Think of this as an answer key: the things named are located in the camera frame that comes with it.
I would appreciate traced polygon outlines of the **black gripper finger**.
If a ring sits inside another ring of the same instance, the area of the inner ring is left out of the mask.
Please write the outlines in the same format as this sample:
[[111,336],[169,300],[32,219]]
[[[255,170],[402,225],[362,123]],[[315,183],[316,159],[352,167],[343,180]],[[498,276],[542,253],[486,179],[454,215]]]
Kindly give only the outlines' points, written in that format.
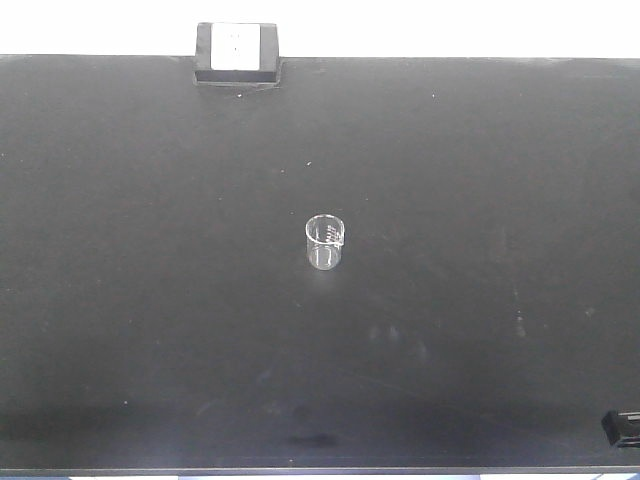
[[612,447],[638,448],[640,445],[640,413],[608,411],[601,420]]

